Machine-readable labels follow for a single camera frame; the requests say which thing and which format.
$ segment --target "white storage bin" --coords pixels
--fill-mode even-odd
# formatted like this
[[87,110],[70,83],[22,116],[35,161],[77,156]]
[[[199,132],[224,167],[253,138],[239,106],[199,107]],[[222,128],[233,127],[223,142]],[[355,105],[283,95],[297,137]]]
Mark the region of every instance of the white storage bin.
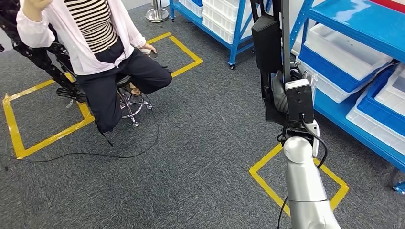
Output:
[[310,29],[305,45],[358,81],[392,60],[322,24]]
[[232,44],[234,42],[234,32],[230,32],[224,28],[222,28],[220,25],[215,23],[212,19],[210,19],[205,13],[202,13],[202,23],[204,26],[206,26],[208,29],[210,29],[212,32],[217,34],[219,37],[221,37],[224,41],[226,41],[229,44]]
[[403,63],[396,68],[375,99],[405,116],[405,65]]
[[367,131],[369,134],[373,135],[380,141],[389,145],[391,148],[405,155],[405,137],[395,132],[391,128],[388,128],[384,124],[378,122],[377,120],[366,115],[359,109],[357,105],[359,102],[367,95],[367,90],[360,96],[357,100],[354,108],[346,115],[346,119],[360,127],[361,129]]
[[[202,12],[203,25],[205,25],[208,29],[213,31],[218,36],[220,36],[227,43],[233,44],[238,9],[236,8],[236,14],[235,14],[235,17],[233,18],[233,15],[228,14],[229,11],[227,9],[229,9],[229,8],[226,8],[226,7],[221,8],[221,7],[215,6],[215,5],[232,6],[232,4],[230,4],[226,0],[203,0],[202,2],[204,4],[204,10]],[[252,14],[250,1],[246,1],[244,14],[243,14],[243,18],[242,18],[242,23],[241,23],[241,30],[247,23],[247,20],[249,19],[250,14]],[[241,37],[241,39],[252,35],[253,24],[254,24],[253,19],[251,19],[244,34]]]
[[230,20],[235,20],[238,16],[239,0],[202,0],[203,5],[210,5],[216,10],[226,15]]
[[331,82],[329,79],[327,79],[325,76],[321,75],[319,72],[315,71],[313,68],[311,68],[310,66],[308,66],[307,64],[302,62],[298,57],[297,57],[297,62],[301,62],[301,66],[299,68],[302,71],[308,71],[308,72],[311,72],[312,74],[318,76],[317,88],[337,103],[343,102],[350,95],[358,92],[362,88],[362,87],[360,87],[357,90],[350,92],[350,93],[346,92],[343,89],[341,89],[340,87],[338,87],[336,84]]
[[191,12],[193,12],[198,17],[200,18],[203,17],[203,6],[198,6],[191,0],[179,0],[179,2],[183,6],[187,7]]

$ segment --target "gray carpet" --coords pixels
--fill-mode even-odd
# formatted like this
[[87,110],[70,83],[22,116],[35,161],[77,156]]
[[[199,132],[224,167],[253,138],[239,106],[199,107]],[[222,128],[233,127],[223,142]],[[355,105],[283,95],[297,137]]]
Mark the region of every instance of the gray carpet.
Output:
[[[142,111],[140,126],[122,120],[107,135],[93,124],[16,161],[4,113],[0,113],[0,228],[7,229],[261,229],[276,228],[280,207],[249,174],[277,145],[280,127],[264,121],[260,79],[249,51],[229,70],[229,51],[183,17],[151,24],[150,5],[131,10],[148,38],[171,32],[204,62],[152,95],[154,111]],[[169,39],[157,42],[158,60],[173,69],[191,59]],[[46,81],[48,75],[14,51],[0,55],[0,94],[14,94]],[[56,85],[11,103],[27,148],[81,119],[77,105],[53,92]],[[394,167],[317,114],[330,147],[326,166],[350,187],[335,210],[342,228],[403,229],[404,196],[392,191],[405,179]],[[102,153],[132,159],[67,156]],[[283,198],[285,161],[278,154],[260,176]],[[322,174],[331,197],[338,189]],[[282,228],[288,228],[284,214]]]

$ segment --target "metal shelving unit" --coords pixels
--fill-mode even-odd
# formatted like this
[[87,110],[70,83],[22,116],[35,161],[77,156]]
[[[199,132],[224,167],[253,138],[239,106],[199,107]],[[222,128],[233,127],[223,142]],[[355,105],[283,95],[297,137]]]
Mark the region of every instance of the metal shelving unit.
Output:
[[[302,44],[308,32],[309,19],[313,19],[335,31],[345,34],[380,52],[405,62],[405,14],[371,1],[326,0],[312,7],[314,0],[305,0],[292,29],[290,41],[295,42],[304,26]],[[385,160],[405,172],[405,155],[376,139],[346,119],[360,94],[356,93],[341,104],[335,103],[321,91],[317,91],[315,109],[333,123],[362,142]],[[405,194],[405,183],[394,187]]]
[[242,38],[243,34],[245,33],[249,22],[252,20],[252,14],[250,14],[249,18],[247,19],[245,25],[242,26],[242,19],[243,19],[243,14],[245,10],[245,4],[246,0],[240,0],[239,2],[239,9],[238,9],[238,16],[236,19],[236,27],[235,27],[235,34],[234,34],[234,40],[232,44],[229,44],[228,42],[224,41],[221,37],[219,37],[217,34],[212,32],[210,29],[208,29],[206,26],[204,26],[203,23],[203,18],[198,17],[195,15],[193,12],[191,12],[188,8],[180,4],[178,1],[173,1],[170,0],[170,15],[171,15],[171,20],[174,21],[174,12],[177,11],[181,15],[183,15],[185,18],[187,18],[189,21],[194,23],[196,26],[198,26],[201,30],[215,38],[217,41],[219,41],[221,44],[223,44],[226,48],[228,48],[231,51],[231,55],[229,57],[229,67],[231,69],[235,69],[235,61],[236,61],[236,55],[239,53],[252,48],[253,43],[250,42],[241,48],[239,48],[240,44],[247,42],[252,38],[252,36],[248,36],[245,38]]

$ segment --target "stool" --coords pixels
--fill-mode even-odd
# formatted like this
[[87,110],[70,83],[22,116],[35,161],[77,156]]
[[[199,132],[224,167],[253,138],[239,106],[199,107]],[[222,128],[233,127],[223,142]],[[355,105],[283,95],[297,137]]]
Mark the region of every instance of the stool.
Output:
[[[135,120],[135,115],[138,114],[143,106],[145,105],[148,110],[152,109],[152,104],[148,103],[145,101],[144,97],[142,95],[137,96],[140,98],[140,101],[138,102],[131,102],[131,98],[133,97],[133,94],[131,92],[125,92],[124,87],[129,85],[131,82],[131,76],[127,75],[122,77],[119,81],[117,81],[117,94],[119,96],[120,100],[120,105],[121,105],[121,110],[127,109],[128,115],[122,115],[122,118],[130,118],[132,121],[132,126],[137,127],[139,126],[139,123]],[[133,112],[131,109],[132,105],[139,105],[139,108]]]

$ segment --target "yellow tape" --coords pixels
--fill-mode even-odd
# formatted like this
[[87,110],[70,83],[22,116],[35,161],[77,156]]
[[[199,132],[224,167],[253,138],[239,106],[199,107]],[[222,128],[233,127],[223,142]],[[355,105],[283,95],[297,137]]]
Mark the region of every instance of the yellow tape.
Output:
[[159,41],[159,40],[162,40],[163,38],[166,38],[166,37],[168,37],[168,36],[170,36],[171,35],[171,33],[165,33],[165,34],[163,34],[163,35],[160,35],[160,36],[158,36],[158,37],[155,37],[155,38],[153,38],[153,39],[150,39],[149,41],[147,41],[147,43],[149,43],[149,44],[151,44],[151,43],[154,43],[154,42],[157,42],[157,41]]
[[14,95],[10,96],[9,100],[11,101],[11,100],[14,100],[14,99],[18,99],[21,96],[27,95],[27,94],[29,94],[31,92],[34,92],[34,91],[39,90],[41,88],[44,88],[44,87],[46,87],[46,86],[48,86],[50,84],[53,84],[54,82],[55,81],[53,81],[53,80],[45,81],[45,82],[40,83],[40,84],[38,84],[38,85],[36,85],[36,86],[34,86],[32,88],[28,88],[27,90],[24,90],[24,91],[22,91],[20,93],[17,93],[17,94],[14,94]]
[[17,153],[24,151],[24,145],[22,144],[21,135],[17,127],[17,122],[15,121],[15,116],[11,108],[10,101],[10,97],[8,97],[6,94],[6,97],[3,99],[3,109],[6,116],[7,125],[9,126],[11,142],[15,152]]
[[[69,73],[66,73],[66,77],[70,81],[73,82],[73,78],[71,77],[71,75]],[[5,116],[6,116],[7,125],[9,126],[9,132],[10,132],[10,136],[11,136],[11,141],[13,143],[14,151],[15,151],[17,159],[23,159],[26,156],[29,156],[32,153],[35,153],[36,151],[38,151],[38,150],[52,144],[53,142],[65,137],[66,135],[68,135],[68,134],[70,134],[70,133],[72,133],[72,132],[74,132],[74,131],[82,128],[83,126],[85,126],[85,125],[87,125],[89,123],[92,123],[94,121],[94,117],[91,115],[87,105],[84,104],[84,103],[83,104],[77,103],[78,106],[79,106],[80,112],[82,113],[82,116],[83,116],[83,120],[81,122],[67,128],[67,129],[65,129],[65,130],[63,130],[63,131],[61,131],[61,132],[59,132],[59,133],[57,133],[57,134],[55,134],[55,135],[53,135],[51,137],[39,142],[39,143],[37,143],[34,146],[31,146],[28,149],[25,149],[24,145],[23,145],[23,142],[22,142],[22,139],[21,139],[20,132],[18,130],[17,122],[16,122],[15,115],[14,115],[14,112],[13,112],[13,109],[11,107],[10,102],[11,102],[11,100],[20,98],[21,96],[24,96],[24,95],[27,95],[27,94],[29,94],[31,92],[37,91],[37,90],[39,90],[41,88],[44,88],[44,87],[46,87],[46,86],[48,86],[48,85],[50,85],[52,83],[54,83],[53,80],[48,80],[46,82],[40,83],[37,86],[31,87],[31,88],[29,88],[27,90],[24,90],[24,91],[22,91],[20,93],[12,95],[12,96],[7,96],[7,94],[6,94],[5,98],[3,99],[4,113],[5,113]]]
[[183,50],[185,53],[187,53],[187,55],[189,55],[194,61],[203,62],[196,54],[191,52],[191,50],[189,48],[187,48],[183,43],[181,43],[177,38],[171,36],[171,37],[169,37],[169,39],[171,41],[173,41],[177,46],[179,46],[181,48],[181,50]]
[[[269,162],[277,153],[279,153],[282,149],[281,144],[278,144],[274,149],[272,149],[270,152],[268,152],[260,161],[258,161],[255,165],[253,165],[249,172],[252,175],[253,179],[266,191],[266,193],[281,207],[283,205],[284,200],[280,198],[279,195],[264,181],[264,179],[257,174],[258,170],[261,169],[267,162]],[[316,165],[319,165],[319,160],[314,158],[314,163]],[[330,169],[328,169],[326,166],[322,165],[321,170],[324,171],[328,176],[330,176],[336,183],[338,183],[341,187],[339,188],[338,192],[335,194],[335,196],[332,198],[330,201],[330,205],[332,209],[334,210],[339,203],[342,201],[342,199],[345,197],[347,192],[349,191],[349,187],[347,184],[340,179],[336,174],[334,174]],[[288,205],[286,204],[284,206],[284,212],[290,216],[290,209]]]
[[178,75],[184,73],[185,71],[190,70],[191,68],[193,68],[193,67],[195,67],[195,66],[197,66],[197,65],[199,65],[199,64],[201,64],[201,63],[203,62],[202,59],[200,59],[196,54],[194,54],[189,48],[187,48],[187,47],[186,47],[183,43],[181,43],[177,38],[171,36],[171,37],[169,37],[169,39],[170,39],[171,41],[173,41],[181,50],[183,50],[183,52],[185,52],[187,55],[189,55],[189,56],[194,60],[194,62],[192,62],[192,63],[190,63],[190,64],[188,64],[188,65],[186,65],[186,66],[184,66],[184,67],[182,67],[182,68],[180,68],[180,69],[174,71],[174,72],[171,74],[171,77],[172,77],[172,78],[174,78],[174,77],[176,77],[176,76],[178,76]]

